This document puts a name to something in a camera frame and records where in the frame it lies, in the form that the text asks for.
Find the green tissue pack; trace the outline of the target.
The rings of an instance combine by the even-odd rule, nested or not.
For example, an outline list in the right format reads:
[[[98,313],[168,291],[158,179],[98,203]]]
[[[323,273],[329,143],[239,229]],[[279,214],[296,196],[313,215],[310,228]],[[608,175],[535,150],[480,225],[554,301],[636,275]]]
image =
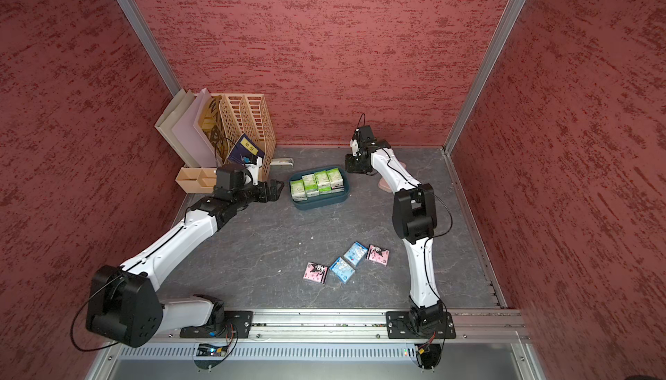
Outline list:
[[[344,179],[339,168],[333,168],[326,171],[332,192],[344,191]]]
[[[315,182],[317,184],[317,190],[319,194],[325,194],[332,191],[331,181],[328,177],[328,174],[325,170],[316,172],[314,174]]]
[[[302,182],[305,189],[305,194],[308,198],[319,196],[317,180],[314,174],[303,175]]]
[[[291,198],[295,202],[306,201],[308,196],[305,191],[305,185],[302,180],[290,181]]]

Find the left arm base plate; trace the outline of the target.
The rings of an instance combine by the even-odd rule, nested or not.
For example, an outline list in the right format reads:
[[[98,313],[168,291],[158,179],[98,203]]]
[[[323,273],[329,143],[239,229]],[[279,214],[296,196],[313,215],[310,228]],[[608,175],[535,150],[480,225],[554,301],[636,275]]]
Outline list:
[[[224,311],[213,312],[204,326],[189,326],[180,330],[181,338],[232,339],[248,338],[253,312]]]

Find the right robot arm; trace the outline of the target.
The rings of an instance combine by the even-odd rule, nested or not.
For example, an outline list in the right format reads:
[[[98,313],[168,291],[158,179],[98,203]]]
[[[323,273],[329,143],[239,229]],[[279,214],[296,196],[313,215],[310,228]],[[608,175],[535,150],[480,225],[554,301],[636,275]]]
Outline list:
[[[394,195],[393,227],[403,241],[409,263],[409,328],[418,336],[444,336],[447,314],[435,286],[432,258],[437,227],[435,191],[414,178],[369,125],[355,129],[350,148],[345,156],[346,171],[364,175],[377,172]]]

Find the pink tissue pack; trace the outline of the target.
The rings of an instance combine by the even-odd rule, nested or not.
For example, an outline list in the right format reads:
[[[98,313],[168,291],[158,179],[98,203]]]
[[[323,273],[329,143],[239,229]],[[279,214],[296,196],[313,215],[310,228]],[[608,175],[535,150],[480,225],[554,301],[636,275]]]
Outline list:
[[[366,259],[386,267],[390,258],[390,250],[376,245],[369,245]]]
[[[303,279],[317,284],[324,284],[328,272],[329,272],[329,267],[327,267],[326,265],[314,262],[308,262],[305,267]]]

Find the blue tissue pack bottom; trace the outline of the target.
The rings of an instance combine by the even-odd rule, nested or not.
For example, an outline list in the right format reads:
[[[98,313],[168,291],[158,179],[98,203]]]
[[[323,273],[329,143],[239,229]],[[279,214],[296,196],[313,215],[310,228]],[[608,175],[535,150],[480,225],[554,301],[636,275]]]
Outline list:
[[[352,267],[343,257],[338,257],[330,266],[331,272],[340,279],[343,284],[346,284],[355,274],[355,268]]]

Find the blue tissue pack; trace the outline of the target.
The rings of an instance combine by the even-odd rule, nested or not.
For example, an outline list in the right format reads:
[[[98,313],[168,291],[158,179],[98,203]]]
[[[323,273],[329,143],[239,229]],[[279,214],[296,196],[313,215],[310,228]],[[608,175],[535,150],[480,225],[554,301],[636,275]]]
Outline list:
[[[355,241],[350,248],[343,255],[343,258],[352,267],[358,267],[359,263],[363,261],[368,254],[369,249],[358,241]]]
[[[352,267],[343,257],[338,257],[330,266],[331,272],[340,279],[343,284],[346,284],[355,274],[355,268]]]

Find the teal storage box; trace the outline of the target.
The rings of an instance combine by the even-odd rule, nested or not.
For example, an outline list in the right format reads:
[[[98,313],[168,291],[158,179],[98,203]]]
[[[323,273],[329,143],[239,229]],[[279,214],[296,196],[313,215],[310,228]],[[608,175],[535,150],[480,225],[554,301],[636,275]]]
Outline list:
[[[306,201],[300,201],[300,202],[295,202],[291,198],[292,204],[299,210],[312,210],[315,208],[322,208],[334,204],[338,204],[341,202],[344,202],[347,200],[347,198],[350,195],[350,184],[348,177],[346,173],[338,166],[326,166],[326,167],[319,167],[315,168],[313,170],[305,170],[305,171],[300,171],[297,172],[296,174],[292,175],[289,179],[289,189],[290,189],[290,194],[291,194],[291,188],[290,188],[290,181],[296,181],[296,180],[302,180],[303,175],[309,175],[309,174],[315,174],[316,172],[322,171],[322,170],[330,170],[333,168],[339,168],[343,175],[344,179],[344,191],[341,192],[329,192],[325,194],[319,194],[319,196],[315,196],[312,198],[308,198]]]

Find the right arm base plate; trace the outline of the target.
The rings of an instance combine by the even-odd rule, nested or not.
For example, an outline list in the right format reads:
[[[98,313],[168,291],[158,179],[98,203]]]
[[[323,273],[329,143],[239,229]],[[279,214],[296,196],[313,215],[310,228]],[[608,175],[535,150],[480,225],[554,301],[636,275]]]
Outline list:
[[[409,312],[386,312],[386,327],[389,339],[456,339],[457,334],[450,312],[444,312],[444,319],[433,326],[418,331],[410,319]]]

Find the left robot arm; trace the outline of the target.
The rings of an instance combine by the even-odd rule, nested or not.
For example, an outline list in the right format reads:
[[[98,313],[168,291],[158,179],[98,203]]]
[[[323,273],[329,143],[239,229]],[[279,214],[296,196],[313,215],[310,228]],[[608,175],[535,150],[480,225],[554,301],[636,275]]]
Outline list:
[[[160,301],[169,274],[200,244],[253,203],[278,201],[284,183],[262,182],[257,165],[227,164],[216,170],[213,192],[192,204],[173,228],[118,267],[101,267],[81,311],[85,327],[115,344],[138,348],[157,333],[193,331],[209,338],[236,335],[224,305],[208,295]]]

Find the pink tissue pack bottom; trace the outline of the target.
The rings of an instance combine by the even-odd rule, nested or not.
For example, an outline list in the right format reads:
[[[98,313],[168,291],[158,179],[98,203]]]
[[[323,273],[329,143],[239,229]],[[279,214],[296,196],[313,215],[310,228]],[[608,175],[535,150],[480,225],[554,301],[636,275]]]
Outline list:
[[[329,272],[329,267],[327,267],[326,265],[314,262],[308,262],[305,267],[303,279],[317,284],[324,284],[328,272]]]

